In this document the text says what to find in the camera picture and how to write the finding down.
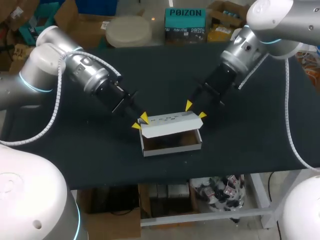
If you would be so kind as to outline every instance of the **white cardboard box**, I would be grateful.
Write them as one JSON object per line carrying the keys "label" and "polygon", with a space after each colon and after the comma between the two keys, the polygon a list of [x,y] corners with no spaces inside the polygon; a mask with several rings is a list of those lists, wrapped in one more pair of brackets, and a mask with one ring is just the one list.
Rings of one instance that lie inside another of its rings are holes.
{"label": "white cardboard box", "polygon": [[192,111],[150,116],[141,124],[140,141],[144,157],[200,150],[200,117]]}

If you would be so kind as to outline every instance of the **yellow marker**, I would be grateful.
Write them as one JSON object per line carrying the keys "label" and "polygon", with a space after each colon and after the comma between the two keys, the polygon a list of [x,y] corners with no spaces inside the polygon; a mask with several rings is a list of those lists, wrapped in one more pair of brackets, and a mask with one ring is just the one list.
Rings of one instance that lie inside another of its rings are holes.
{"label": "yellow marker", "polygon": [[199,114],[199,118],[204,118],[204,117],[206,117],[207,116],[207,114],[205,114],[203,111]]}
{"label": "yellow marker", "polygon": [[136,122],[131,127],[134,129],[141,129],[140,125]]}
{"label": "yellow marker", "polygon": [[146,122],[146,124],[149,124],[148,115],[147,115],[146,112],[142,113],[142,115],[140,116],[140,118],[142,118],[143,121]]}
{"label": "yellow marker", "polygon": [[186,106],[185,106],[185,111],[187,112],[188,109],[191,107],[192,102],[190,102],[189,100],[186,101]]}

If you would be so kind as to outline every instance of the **teal box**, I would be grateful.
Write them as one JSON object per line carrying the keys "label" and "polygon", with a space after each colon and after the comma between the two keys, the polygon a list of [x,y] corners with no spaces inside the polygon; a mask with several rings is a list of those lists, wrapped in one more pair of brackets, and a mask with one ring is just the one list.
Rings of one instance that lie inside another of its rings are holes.
{"label": "teal box", "polygon": [[167,8],[165,10],[166,28],[205,28],[206,10],[204,8]]}
{"label": "teal box", "polygon": [[204,43],[206,10],[204,8],[167,8],[165,10],[167,43]]}
{"label": "teal box", "polygon": [[40,4],[33,17],[19,28],[19,32],[27,45],[36,45],[40,33],[55,24],[54,17],[59,7],[58,2]]}

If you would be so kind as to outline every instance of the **plastic bag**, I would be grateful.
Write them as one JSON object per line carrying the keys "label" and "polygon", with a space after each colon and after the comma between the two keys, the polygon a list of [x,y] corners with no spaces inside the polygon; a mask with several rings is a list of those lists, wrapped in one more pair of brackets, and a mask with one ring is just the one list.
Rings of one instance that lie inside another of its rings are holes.
{"label": "plastic bag", "polygon": [[[190,185],[199,198],[208,203],[213,212],[227,212],[241,209],[245,204],[244,175],[228,175],[224,177],[193,178]],[[235,223],[239,218],[231,218]]]}

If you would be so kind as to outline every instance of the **black table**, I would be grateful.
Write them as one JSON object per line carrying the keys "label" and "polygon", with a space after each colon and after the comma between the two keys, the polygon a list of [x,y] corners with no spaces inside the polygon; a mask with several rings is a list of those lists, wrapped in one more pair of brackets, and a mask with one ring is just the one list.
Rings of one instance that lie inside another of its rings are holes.
{"label": "black table", "polygon": [[[183,112],[188,96],[219,63],[226,43],[96,50],[123,74],[123,86],[149,116]],[[290,60],[290,126],[300,155],[320,167],[320,96],[295,59]],[[209,112],[202,150],[142,155],[139,132],[112,117],[66,77],[58,118],[47,135],[17,147],[55,164],[71,189],[175,181],[228,174],[302,169],[285,127],[285,64],[268,57],[241,91],[230,89],[225,107]],[[37,134],[48,123],[55,96],[36,109],[8,114],[8,140]]]}

